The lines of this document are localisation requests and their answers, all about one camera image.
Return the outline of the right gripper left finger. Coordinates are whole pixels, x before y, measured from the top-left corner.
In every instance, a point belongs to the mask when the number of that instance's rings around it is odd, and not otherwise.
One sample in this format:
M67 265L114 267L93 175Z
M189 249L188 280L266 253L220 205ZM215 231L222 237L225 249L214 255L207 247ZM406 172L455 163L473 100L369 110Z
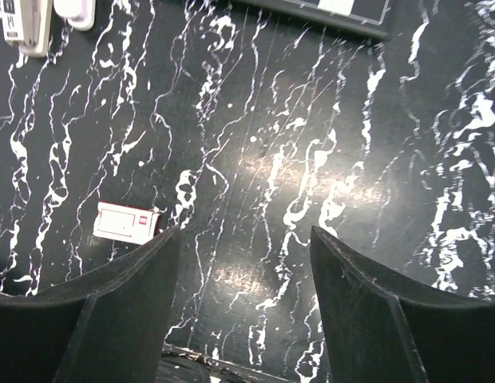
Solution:
M25 297L0 293L0 382L153 382L180 259L171 228Z

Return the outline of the grey metal stapler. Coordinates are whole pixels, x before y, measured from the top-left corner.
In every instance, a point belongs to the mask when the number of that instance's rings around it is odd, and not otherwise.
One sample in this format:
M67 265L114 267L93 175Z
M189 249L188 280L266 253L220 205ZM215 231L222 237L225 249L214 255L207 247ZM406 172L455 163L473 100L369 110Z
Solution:
M3 36L9 45L28 57L49 52L53 2L50 0L2 0Z

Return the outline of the red white staple box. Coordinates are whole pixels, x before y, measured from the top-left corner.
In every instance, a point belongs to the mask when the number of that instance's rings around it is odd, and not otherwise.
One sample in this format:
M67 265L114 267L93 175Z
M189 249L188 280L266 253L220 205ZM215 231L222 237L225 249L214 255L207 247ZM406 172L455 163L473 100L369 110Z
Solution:
M161 213L154 210L99 202L93 235L103 239L143 245L156 236Z

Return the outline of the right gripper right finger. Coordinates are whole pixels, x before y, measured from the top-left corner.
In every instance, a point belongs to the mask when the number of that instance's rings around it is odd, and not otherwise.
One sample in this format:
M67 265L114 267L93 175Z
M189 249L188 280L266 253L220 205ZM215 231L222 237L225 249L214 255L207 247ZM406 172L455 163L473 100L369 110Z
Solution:
M495 382L495 302L435 289L320 227L311 268L334 382Z

